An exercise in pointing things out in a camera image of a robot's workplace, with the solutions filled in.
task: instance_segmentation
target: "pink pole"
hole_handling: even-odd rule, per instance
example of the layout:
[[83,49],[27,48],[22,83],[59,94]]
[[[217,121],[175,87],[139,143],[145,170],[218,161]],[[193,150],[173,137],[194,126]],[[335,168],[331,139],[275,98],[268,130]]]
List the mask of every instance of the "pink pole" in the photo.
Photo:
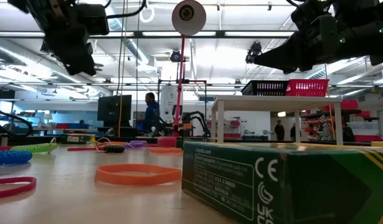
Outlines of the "pink pole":
[[184,60],[184,41],[186,39],[185,35],[181,36],[181,57],[180,57],[180,76],[179,76],[179,84],[177,86],[177,104],[176,104],[176,112],[174,114],[174,127],[173,127],[173,136],[179,135],[179,112],[180,112],[180,97],[181,97],[181,83],[182,83],[182,75],[183,75],[183,60]]

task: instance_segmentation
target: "man in blue shirt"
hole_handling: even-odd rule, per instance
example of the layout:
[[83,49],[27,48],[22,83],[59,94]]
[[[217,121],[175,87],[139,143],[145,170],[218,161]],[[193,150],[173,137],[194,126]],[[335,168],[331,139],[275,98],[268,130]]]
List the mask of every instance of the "man in blue shirt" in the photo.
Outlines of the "man in blue shirt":
[[143,129],[150,132],[151,128],[156,127],[158,121],[158,103],[155,101],[154,93],[146,94],[146,117],[143,122]]

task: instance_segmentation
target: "ce mark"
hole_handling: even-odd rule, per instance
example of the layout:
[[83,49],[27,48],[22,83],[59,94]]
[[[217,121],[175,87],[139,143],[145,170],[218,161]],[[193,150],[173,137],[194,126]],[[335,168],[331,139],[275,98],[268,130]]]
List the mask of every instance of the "ce mark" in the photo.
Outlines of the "ce mark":
[[[259,171],[259,163],[263,162],[264,158],[259,158],[256,160],[256,163],[255,163],[255,171],[256,171],[256,174],[258,174],[258,176],[260,178],[263,178],[263,174]],[[267,174],[268,176],[272,179],[272,181],[274,182],[277,182],[278,179],[273,175],[273,173],[276,172],[276,169],[273,167],[275,164],[277,164],[278,161],[276,159],[273,159],[272,161],[270,161],[267,165]]]

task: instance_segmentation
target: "table surface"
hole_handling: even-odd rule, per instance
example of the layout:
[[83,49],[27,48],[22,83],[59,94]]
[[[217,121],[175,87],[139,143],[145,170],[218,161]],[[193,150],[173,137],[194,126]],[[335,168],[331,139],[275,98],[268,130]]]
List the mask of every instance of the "table surface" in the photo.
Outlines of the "table surface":
[[[68,152],[34,154],[28,164],[0,167],[0,178],[37,178],[34,191],[0,198],[0,224],[46,223],[233,223],[185,194],[181,183],[150,187],[110,185],[94,180],[97,166],[145,163],[182,167],[181,155],[148,151],[105,154]],[[10,185],[0,185],[0,190]]]
[[217,110],[218,101],[224,100],[225,111],[286,111],[294,109],[309,110],[333,103],[340,103],[342,99],[329,97],[301,97],[301,96],[216,96],[212,105]]

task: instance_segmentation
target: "black basket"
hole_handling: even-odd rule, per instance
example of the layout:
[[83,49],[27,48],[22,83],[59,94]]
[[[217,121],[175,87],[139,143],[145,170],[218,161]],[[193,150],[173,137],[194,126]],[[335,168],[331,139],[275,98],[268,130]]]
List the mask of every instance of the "black basket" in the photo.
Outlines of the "black basket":
[[285,96],[288,81],[250,80],[241,90],[243,95]]

